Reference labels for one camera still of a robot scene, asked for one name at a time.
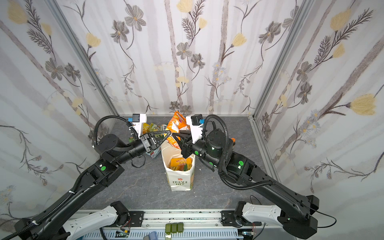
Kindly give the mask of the green Fox's candy bag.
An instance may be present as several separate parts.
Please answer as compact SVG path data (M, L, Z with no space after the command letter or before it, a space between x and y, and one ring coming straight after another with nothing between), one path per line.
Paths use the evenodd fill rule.
M150 124L149 132L161 132L164 130L163 125L156 125L154 123Z

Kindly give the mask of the white paper shopping bag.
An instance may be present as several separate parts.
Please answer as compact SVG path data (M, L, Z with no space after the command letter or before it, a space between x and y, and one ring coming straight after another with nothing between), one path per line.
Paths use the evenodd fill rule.
M189 171L173 171L168 168L172 158L183 158L181 150L171 146L167 141L161 145L162 160L166 170L167 180L172 191L190 191L194 184L194 174L196 160L195 156L191 155L189 158L193 159L192 168Z

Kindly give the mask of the teal candy snack bag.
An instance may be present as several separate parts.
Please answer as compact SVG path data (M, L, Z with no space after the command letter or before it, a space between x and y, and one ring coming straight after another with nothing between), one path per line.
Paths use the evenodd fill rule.
M151 151L150 153L149 153L149 156L152 158L152 159L154 159L154 158L156 158L157 156L158 156L158 154L161 152L161 148L158 148L158 149L156 149L156 150L154 150L154 151Z

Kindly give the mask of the yellow chips snack bag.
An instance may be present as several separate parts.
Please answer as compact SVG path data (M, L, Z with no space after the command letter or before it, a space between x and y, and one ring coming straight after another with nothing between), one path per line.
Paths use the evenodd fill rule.
M147 123L142 124L142 134L146 134L148 132L151 132L151 125Z

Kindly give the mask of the yellow orange snack bag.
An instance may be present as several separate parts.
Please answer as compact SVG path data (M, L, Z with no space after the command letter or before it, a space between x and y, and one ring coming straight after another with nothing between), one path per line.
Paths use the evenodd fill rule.
M193 159L192 158L172 158L168 166L169 169L173 171L182 171L186 172L192 168Z

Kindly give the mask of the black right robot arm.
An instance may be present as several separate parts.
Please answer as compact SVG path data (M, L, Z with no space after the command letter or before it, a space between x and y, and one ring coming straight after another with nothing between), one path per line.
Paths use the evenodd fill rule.
M276 224L288 234L299 239L308 239L318 231L318 220L313 214L319 208L319 199L313 195L303 196L266 174L247 157L233 151L234 141L220 129L193 142L188 131L172 135L184 157L191 155L217 168L225 185L237 191L253 190L269 201L270 206L238 202L233 219L223 220L224 225L245 227L255 224Z

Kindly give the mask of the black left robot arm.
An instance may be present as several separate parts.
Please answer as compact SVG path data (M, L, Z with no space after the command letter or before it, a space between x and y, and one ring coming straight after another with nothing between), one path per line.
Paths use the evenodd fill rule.
M7 240L67 240L72 236L65 223L85 203L110 186L123 172L123 163L156 150L171 136L170 131L149 132L131 143L124 143L113 134L104 136L94 145L100 158L76 179L73 187L45 211L15 225L16 232Z

